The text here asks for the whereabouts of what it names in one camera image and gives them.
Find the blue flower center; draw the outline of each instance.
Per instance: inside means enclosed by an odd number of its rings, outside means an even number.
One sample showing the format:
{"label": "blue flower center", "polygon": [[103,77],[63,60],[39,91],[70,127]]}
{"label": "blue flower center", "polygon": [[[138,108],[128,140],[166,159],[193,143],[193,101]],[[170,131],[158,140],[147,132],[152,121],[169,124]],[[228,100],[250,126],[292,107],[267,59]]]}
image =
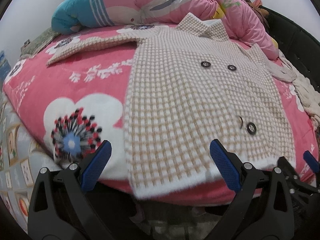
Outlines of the blue flower center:
{"label": "blue flower center", "polygon": [[69,132],[63,139],[63,147],[66,152],[69,152],[72,156],[76,156],[81,153],[80,137],[74,135],[73,132]]}

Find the beige and white sweater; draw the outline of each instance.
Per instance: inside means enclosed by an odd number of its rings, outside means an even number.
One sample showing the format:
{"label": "beige and white sweater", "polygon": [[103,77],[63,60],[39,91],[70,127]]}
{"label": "beige and white sweater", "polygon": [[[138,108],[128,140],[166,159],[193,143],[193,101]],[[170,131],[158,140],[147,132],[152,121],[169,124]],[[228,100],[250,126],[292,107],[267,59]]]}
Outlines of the beige and white sweater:
{"label": "beige and white sweater", "polygon": [[[257,45],[245,50],[231,42],[220,20],[209,25],[188,14],[176,28],[88,38],[58,49],[48,63],[129,41],[138,47],[124,143],[137,197],[220,177],[209,153],[215,138],[256,168],[274,167],[281,156],[295,166],[292,130],[272,76],[292,82],[297,75],[270,62]],[[255,134],[246,129],[249,123],[255,124]]]}

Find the pink bed sheet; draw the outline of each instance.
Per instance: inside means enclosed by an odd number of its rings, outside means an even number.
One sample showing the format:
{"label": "pink bed sheet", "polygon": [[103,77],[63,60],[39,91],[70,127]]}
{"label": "pink bed sheet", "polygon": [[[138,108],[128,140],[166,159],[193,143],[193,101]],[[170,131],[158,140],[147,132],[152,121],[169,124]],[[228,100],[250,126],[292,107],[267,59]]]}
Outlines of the pink bed sheet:
{"label": "pink bed sheet", "polygon": [[[101,139],[114,138],[115,135],[121,134],[122,113],[115,115],[110,112],[108,105],[93,106],[92,103],[97,104],[94,100],[100,98],[103,101],[107,98],[109,102],[116,102],[117,106],[122,107],[131,71],[131,59],[135,53],[135,43],[75,54],[49,68],[46,62],[57,47],[63,44],[78,42],[91,36],[110,37],[127,31],[130,31],[130,26],[113,26],[87,29],[77,35],[60,37],[34,58],[18,62],[8,75],[4,82],[5,93],[29,132],[47,149],[52,152],[55,149],[50,137],[52,129],[55,128],[55,120],[59,116],[70,115],[79,107],[83,107],[84,112],[91,111],[95,114],[98,125],[102,125]],[[239,41],[234,42],[239,43],[245,49],[248,48]],[[307,180],[313,173],[303,160],[303,153],[309,150],[318,159],[318,146],[313,126],[301,106],[294,86],[278,80],[275,80],[275,84],[292,127],[296,150],[296,171],[302,180]],[[117,141],[114,142],[115,147],[113,148],[121,150],[123,146],[117,143]],[[100,181],[113,188],[131,193],[132,190],[125,176],[124,154],[112,158],[100,177]],[[219,205],[231,202],[233,197],[234,193],[220,179],[173,192],[156,198],[156,200],[183,205]]]}

